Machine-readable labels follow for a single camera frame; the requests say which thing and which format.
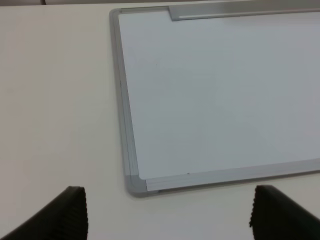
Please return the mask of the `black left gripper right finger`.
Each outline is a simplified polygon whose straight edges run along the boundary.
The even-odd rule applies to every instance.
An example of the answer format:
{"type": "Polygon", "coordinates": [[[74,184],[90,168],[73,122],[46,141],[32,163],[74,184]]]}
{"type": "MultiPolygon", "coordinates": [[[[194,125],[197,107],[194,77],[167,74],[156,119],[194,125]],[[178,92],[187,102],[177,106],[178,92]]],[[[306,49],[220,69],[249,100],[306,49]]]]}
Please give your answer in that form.
{"type": "Polygon", "coordinates": [[[257,185],[249,221],[255,240],[318,240],[320,219],[272,185],[257,185]]]}

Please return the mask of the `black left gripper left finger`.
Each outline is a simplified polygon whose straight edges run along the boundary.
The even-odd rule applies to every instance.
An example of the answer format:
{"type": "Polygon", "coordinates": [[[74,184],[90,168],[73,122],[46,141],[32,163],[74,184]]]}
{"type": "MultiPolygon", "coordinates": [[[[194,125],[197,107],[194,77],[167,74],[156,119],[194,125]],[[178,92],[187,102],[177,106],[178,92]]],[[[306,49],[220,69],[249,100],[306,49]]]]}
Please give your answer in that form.
{"type": "Polygon", "coordinates": [[[69,186],[3,240],[86,240],[88,211],[86,191],[69,186]]]}

